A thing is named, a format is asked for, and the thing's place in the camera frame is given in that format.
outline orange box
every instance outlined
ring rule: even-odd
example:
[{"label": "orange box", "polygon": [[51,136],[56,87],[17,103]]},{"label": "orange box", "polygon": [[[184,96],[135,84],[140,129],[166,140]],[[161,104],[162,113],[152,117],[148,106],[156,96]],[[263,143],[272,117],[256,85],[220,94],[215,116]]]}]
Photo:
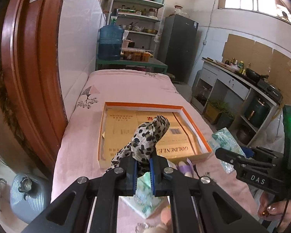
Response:
[{"label": "orange box", "polygon": [[206,139],[182,106],[106,102],[98,139],[99,167],[101,169],[109,168],[113,156],[131,140],[138,125],[148,121],[145,120],[146,116],[156,115],[157,112],[166,116],[171,124],[170,132],[167,131],[156,145],[157,155],[164,156],[173,163],[178,163],[186,161],[186,158],[191,161],[206,159],[211,154],[212,150]]}]

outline silver bolt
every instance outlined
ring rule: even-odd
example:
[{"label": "silver bolt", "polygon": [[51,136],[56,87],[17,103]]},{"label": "silver bolt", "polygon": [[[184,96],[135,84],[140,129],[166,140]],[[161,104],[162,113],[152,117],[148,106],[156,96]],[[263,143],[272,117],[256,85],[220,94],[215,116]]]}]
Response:
[{"label": "silver bolt", "polygon": [[207,176],[203,176],[200,178],[200,181],[204,184],[209,184],[210,183],[210,178]]},{"label": "silver bolt", "polygon": [[87,182],[87,178],[86,177],[79,177],[78,179],[77,179],[77,182],[79,183],[79,184],[83,184],[83,183],[86,183]]},{"label": "silver bolt", "polygon": [[117,167],[117,168],[114,169],[115,173],[122,173],[123,171],[124,171],[124,169],[121,168],[121,167]]},{"label": "silver bolt", "polygon": [[171,167],[165,167],[164,172],[167,174],[171,174],[171,173],[173,173],[173,169]]}]

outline green table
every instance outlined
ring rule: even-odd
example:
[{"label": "green table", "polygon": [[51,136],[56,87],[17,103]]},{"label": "green table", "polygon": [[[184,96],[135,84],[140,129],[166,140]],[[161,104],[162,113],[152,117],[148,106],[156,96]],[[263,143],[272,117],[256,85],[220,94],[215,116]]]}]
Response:
[{"label": "green table", "polygon": [[149,58],[148,62],[137,62],[132,60],[96,60],[96,70],[100,70],[102,65],[135,65],[135,66],[149,66],[164,69],[163,74],[166,74],[168,66],[157,59]]}]

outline refrigerator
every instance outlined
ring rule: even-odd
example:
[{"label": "refrigerator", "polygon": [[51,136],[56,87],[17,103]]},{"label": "refrigerator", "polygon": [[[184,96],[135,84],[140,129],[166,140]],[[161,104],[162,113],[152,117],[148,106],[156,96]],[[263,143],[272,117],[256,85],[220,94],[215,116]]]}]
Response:
[{"label": "refrigerator", "polygon": [[157,59],[168,65],[176,81],[185,81],[191,71],[197,28],[197,22],[180,15],[165,19]]}]

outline brown door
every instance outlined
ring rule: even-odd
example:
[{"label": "brown door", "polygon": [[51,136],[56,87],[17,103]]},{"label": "brown door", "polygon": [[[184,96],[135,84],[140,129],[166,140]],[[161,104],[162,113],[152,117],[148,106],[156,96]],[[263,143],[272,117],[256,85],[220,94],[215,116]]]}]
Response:
[{"label": "brown door", "polygon": [[57,60],[62,0],[10,0],[3,24],[3,77],[29,144],[53,171],[67,126]]}]

